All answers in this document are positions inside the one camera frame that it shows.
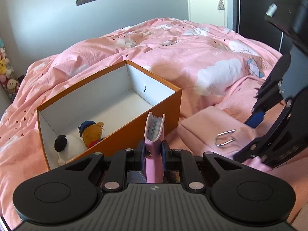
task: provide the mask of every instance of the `open cardboard box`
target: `open cardboard box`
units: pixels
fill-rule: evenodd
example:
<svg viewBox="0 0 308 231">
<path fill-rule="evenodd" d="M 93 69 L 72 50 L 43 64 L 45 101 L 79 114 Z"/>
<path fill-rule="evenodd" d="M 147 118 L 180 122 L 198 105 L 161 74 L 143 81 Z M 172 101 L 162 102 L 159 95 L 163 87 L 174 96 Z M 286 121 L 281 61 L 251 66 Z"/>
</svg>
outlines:
<svg viewBox="0 0 308 231">
<path fill-rule="evenodd" d="M 104 122 L 108 136 L 79 157 L 94 152 L 112 156 L 136 148 L 144 139 L 148 113 L 162 116 L 164 134 L 178 125 L 182 90 L 131 61 L 122 61 L 67 88 L 37 109 L 38 128 L 48 169 L 58 167 L 54 142 L 59 135 L 80 137 L 84 121 Z"/>
</svg>

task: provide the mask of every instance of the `door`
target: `door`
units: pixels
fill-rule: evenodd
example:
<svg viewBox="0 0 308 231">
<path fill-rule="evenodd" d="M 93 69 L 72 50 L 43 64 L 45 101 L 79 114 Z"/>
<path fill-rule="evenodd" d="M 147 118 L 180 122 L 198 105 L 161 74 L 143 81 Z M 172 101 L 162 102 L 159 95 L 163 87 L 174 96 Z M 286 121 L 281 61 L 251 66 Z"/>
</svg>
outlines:
<svg viewBox="0 0 308 231">
<path fill-rule="evenodd" d="M 227 26 L 227 0 L 223 0 L 224 10 L 218 10 L 220 0 L 188 0 L 189 19 L 196 23 Z"/>
</svg>

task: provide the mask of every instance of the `panda plush toy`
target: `panda plush toy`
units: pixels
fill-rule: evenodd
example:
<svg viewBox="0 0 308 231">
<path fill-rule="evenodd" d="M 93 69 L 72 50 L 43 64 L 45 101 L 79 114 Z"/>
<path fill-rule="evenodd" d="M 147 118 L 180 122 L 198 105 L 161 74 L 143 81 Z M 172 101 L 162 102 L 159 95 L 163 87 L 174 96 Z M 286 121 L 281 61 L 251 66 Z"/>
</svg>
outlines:
<svg viewBox="0 0 308 231">
<path fill-rule="evenodd" d="M 54 142 L 54 149 L 59 155 L 59 166 L 70 162 L 72 159 L 88 150 L 83 140 L 80 138 L 76 136 L 64 135 L 60 135 L 56 138 L 56 141 Z"/>
</svg>

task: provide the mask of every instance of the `brown teddy bear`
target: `brown teddy bear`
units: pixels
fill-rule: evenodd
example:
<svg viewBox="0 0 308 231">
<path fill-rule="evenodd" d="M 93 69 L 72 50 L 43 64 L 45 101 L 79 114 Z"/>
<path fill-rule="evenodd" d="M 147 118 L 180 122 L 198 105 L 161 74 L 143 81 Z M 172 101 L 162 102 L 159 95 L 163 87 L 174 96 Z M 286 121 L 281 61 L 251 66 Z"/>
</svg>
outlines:
<svg viewBox="0 0 308 231">
<path fill-rule="evenodd" d="M 87 148 L 91 148 L 103 139 L 103 126 L 103 122 L 86 121 L 78 127 L 80 137 L 84 140 Z"/>
</svg>

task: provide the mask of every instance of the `teddy bear ear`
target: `teddy bear ear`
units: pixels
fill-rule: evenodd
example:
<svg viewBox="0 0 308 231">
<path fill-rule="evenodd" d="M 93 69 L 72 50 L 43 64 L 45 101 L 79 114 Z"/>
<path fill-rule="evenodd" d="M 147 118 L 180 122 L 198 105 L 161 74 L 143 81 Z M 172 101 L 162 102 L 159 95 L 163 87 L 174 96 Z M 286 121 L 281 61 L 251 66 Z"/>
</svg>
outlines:
<svg viewBox="0 0 308 231">
<path fill-rule="evenodd" d="M 104 123 L 103 122 L 98 122 L 96 125 L 100 126 L 100 127 L 103 127 L 104 126 Z"/>
</svg>

